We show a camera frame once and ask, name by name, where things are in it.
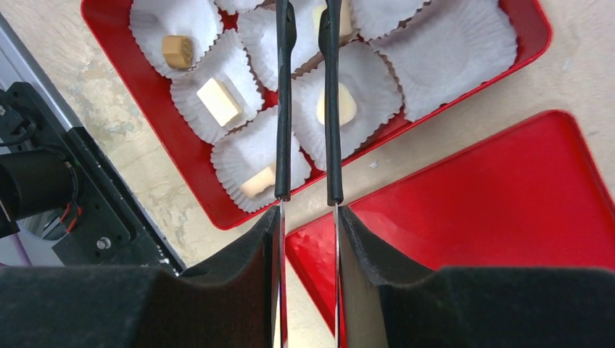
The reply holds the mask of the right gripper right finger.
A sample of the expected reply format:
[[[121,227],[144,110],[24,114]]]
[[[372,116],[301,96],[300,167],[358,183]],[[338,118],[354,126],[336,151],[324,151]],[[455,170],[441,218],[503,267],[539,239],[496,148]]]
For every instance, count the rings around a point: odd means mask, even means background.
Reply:
[[[339,329],[348,347],[611,347],[614,274],[596,268],[431,270],[337,211]]]

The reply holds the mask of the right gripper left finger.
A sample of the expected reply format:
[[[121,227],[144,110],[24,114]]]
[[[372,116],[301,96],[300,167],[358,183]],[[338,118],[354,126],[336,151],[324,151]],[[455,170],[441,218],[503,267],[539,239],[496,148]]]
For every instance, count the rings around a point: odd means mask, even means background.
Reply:
[[[1,269],[3,347],[272,347],[281,212],[206,260]]]

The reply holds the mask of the caramel oval chocolate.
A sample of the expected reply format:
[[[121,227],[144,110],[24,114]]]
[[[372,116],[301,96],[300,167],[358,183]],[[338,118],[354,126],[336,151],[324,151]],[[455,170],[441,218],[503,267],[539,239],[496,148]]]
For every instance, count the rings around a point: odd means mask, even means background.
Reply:
[[[240,185],[240,190],[248,198],[254,198],[275,182],[276,169],[273,165],[269,165]]]

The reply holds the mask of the red box lid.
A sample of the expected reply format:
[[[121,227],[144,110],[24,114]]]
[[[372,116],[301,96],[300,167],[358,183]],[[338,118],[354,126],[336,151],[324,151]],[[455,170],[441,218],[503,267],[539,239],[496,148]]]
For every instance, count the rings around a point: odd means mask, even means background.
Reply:
[[[412,260],[445,267],[614,274],[614,201],[575,119],[535,115],[347,205]],[[334,218],[288,235],[289,260],[335,323]]]

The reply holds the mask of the cream heart chocolate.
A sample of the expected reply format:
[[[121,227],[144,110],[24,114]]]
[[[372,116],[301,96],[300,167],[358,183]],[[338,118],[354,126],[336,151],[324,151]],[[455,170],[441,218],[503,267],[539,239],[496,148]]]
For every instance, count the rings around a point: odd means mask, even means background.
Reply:
[[[339,83],[338,86],[338,106],[339,106],[339,125],[343,126],[353,120],[357,113],[357,104],[345,84]],[[316,107],[317,121],[325,124],[325,90],[321,91]]]

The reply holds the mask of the cream rectangular chocolate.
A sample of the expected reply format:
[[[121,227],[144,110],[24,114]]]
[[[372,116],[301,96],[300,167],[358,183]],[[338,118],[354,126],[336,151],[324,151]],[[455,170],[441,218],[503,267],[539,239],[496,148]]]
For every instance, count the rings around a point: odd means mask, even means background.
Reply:
[[[225,85],[214,78],[210,78],[199,88],[197,97],[221,127],[228,125],[243,113],[242,107]]]

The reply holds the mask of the tan small chocolate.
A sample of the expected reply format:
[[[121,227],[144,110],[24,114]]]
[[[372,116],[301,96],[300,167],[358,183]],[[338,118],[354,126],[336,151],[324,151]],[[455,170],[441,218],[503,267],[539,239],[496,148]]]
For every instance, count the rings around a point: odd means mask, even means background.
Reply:
[[[170,68],[187,70],[192,66],[193,43],[188,36],[164,36],[161,52]]]

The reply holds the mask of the black metal tongs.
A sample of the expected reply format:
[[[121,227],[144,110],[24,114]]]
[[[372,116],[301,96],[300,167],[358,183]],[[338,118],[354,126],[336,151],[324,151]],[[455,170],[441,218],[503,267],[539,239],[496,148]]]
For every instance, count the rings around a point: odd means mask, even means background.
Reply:
[[[319,25],[318,45],[325,62],[324,107],[327,204],[333,208],[335,237],[335,339],[342,345],[341,333],[341,266],[339,256],[339,206],[344,200],[339,121],[339,24],[341,1],[327,1]],[[278,237],[278,302],[280,346],[288,346],[285,274],[286,222],[284,204],[291,199],[292,87],[290,67],[292,50],[297,41],[295,11],[289,1],[276,2],[278,59],[278,126],[276,139],[276,182],[274,196],[279,200]]]

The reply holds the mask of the cream square chocolate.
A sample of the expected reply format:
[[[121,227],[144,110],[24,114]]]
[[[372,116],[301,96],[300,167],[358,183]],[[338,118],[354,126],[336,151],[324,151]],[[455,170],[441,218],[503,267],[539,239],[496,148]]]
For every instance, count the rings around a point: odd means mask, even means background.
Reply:
[[[326,8],[326,4],[318,4],[313,7],[312,18],[315,35],[318,36],[321,23],[321,15]],[[352,27],[352,16],[350,2],[343,0],[341,2],[340,18],[339,18],[339,37],[340,41],[346,41],[353,35],[354,29]]]

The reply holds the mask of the red chocolate box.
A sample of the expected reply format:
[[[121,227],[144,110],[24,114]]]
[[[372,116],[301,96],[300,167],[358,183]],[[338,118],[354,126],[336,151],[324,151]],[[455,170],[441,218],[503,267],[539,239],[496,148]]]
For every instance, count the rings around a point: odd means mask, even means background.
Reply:
[[[131,5],[131,1],[124,0],[82,1],[81,15],[212,224],[221,230],[235,228],[254,215],[231,201],[210,162],[212,145],[200,140],[179,115],[170,97],[170,80],[156,72],[139,49],[128,28]],[[514,64],[415,122],[405,120],[403,112],[397,113],[376,132],[372,142],[345,159],[345,165],[485,90],[546,52],[553,29],[539,1],[500,1],[499,6],[518,36]]]

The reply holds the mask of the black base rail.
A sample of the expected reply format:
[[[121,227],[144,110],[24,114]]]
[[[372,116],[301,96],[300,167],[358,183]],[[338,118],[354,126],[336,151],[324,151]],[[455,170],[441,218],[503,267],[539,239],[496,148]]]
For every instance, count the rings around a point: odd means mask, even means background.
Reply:
[[[26,82],[1,91],[1,235],[17,233],[61,265],[185,269],[87,131]]]

